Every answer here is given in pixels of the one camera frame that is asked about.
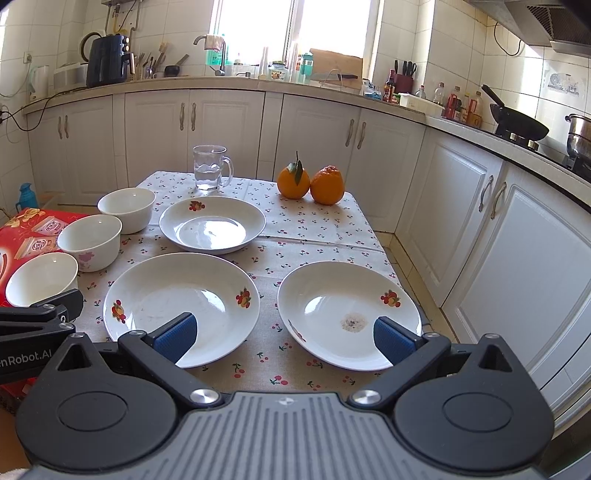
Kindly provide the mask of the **black frying pan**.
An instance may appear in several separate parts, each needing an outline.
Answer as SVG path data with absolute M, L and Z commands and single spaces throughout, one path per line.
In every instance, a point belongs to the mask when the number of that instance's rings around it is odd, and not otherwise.
M 163 77 L 164 78 L 178 77 L 180 75 L 181 66 L 185 63 L 185 61 L 188 58 L 189 58 L 189 55 L 184 54 L 176 63 L 165 66 L 164 71 L 163 71 Z

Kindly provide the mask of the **wooden cutting board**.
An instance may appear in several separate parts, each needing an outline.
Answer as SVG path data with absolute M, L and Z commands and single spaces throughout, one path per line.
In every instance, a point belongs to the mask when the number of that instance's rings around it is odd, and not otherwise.
M 314 49 L 312 55 L 311 79 L 330 83 L 356 91 L 363 84 L 363 59 L 328 50 Z

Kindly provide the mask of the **green dish soap bottle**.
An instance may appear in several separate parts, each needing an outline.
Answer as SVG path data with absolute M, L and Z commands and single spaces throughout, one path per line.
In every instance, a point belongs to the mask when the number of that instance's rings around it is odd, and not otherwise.
M 221 66 L 221 50 L 209 49 L 205 52 L 205 64 L 214 68 Z

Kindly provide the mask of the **bumpy orange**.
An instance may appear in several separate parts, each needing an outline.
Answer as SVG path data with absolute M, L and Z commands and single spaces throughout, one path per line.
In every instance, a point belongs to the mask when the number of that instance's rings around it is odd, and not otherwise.
M 325 166 L 311 178 L 311 197 L 315 203 L 332 206 L 345 194 L 345 182 L 342 173 L 335 166 Z

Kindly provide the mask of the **glass water mug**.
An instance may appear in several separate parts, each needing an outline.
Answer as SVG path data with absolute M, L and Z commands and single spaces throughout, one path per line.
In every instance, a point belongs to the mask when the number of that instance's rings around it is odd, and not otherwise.
M 195 186 L 211 192 L 231 184 L 233 164 L 221 145 L 196 145 L 192 148 Z

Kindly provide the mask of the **teal thermos jug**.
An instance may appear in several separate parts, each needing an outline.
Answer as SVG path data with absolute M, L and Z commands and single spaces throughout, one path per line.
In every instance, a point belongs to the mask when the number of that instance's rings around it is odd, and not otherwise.
M 39 203 L 35 192 L 32 190 L 32 186 L 29 182 L 23 183 L 19 187 L 19 198 L 15 204 L 17 212 L 21 212 L 27 208 L 38 208 Z

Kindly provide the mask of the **white electric kettle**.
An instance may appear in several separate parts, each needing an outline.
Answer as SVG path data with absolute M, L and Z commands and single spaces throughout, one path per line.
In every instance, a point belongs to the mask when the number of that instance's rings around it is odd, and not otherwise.
M 48 96 L 49 66 L 41 65 L 32 69 L 29 75 L 29 99 L 31 102 Z

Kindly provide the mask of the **knife block with knives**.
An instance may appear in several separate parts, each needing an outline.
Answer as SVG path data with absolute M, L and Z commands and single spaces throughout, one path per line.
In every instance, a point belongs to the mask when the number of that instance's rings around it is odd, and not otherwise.
M 411 60 L 394 61 L 394 91 L 396 93 L 412 92 L 416 70 L 417 64 Z

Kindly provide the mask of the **kitchen faucet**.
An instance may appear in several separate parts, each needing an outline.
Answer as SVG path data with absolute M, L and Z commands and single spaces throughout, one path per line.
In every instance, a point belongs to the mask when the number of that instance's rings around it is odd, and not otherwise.
M 215 76 L 225 76 L 225 58 L 228 47 L 226 47 L 224 38 L 213 34 L 200 35 L 193 40 L 195 46 L 199 43 L 204 45 L 206 52 L 205 65 L 211 68 Z

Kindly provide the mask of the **steel pot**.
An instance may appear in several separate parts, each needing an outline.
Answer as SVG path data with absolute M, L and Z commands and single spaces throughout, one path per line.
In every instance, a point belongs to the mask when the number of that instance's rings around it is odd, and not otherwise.
M 591 161 L 591 119 L 571 113 L 565 116 L 565 121 L 570 124 L 566 143 L 568 155 L 589 163 Z

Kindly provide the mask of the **white floral bowl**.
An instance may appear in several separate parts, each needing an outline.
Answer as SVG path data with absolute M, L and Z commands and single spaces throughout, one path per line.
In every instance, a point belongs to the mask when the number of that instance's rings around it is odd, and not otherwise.
M 83 273 L 106 269 L 117 258 L 122 222 L 115 216 L 97 214 L 74 221 L 57 238 L 60 250 L 72 255 Z
M 20 266 L 5 289 L 8 303 L 29 307 L 71 289 L 77 289 L 78 263 L 67 253 L 53 252 L 35 257 Z

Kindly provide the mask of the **range hood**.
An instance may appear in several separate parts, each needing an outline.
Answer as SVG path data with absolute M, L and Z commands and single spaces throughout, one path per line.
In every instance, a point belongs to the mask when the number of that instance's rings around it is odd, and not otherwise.
M 584 0 L 469 0 L 532 47 L 590 57 L 590 2 Z

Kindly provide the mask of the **orange with leaf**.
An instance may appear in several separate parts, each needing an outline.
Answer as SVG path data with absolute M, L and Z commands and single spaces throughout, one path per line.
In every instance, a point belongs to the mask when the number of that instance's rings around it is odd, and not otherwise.
M 295 153 L 295 160 L 280 171 L 276 186 L 280 194 L 290 200 L 300 200 L 310 190 L 311 179 L 307 170 L 304 169 L 298 152 Z

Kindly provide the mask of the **black air fryer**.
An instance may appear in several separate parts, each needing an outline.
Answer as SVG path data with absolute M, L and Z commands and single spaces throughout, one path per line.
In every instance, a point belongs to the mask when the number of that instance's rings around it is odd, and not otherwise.
M 134 54 L 125 35 L 90 32 L 80 42 L 80 55 L 87 63 L 87 88 L 123 83 L 135 74 Z

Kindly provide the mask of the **fruit plate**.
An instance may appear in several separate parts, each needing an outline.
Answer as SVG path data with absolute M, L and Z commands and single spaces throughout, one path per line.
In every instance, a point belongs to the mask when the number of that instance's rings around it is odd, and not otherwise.
M 223 255 L 238 251 L 263 233 L 263 212 L 245 201 L 211 197 L 169 206 L 158 222 L 161 233 L 180 248 Z
M 374 323 L 386 316 L 423 333 L 419 310 L 393 279 L 367 267 L 322 261 L 287 275 L 277 292 L 284 326 L 308 353 L 333 366 L 380 371 L 392 363 L 376 347 Z
M 235 351 L 259 319 L 252 278 L 224 259 L 169 253 L 130 267 L 108 289 L 103 320 L 109 337 L 129 330 L 150 333 L 182 313 L 197 320 L 197 338 L 176 365 L 211 364 Z

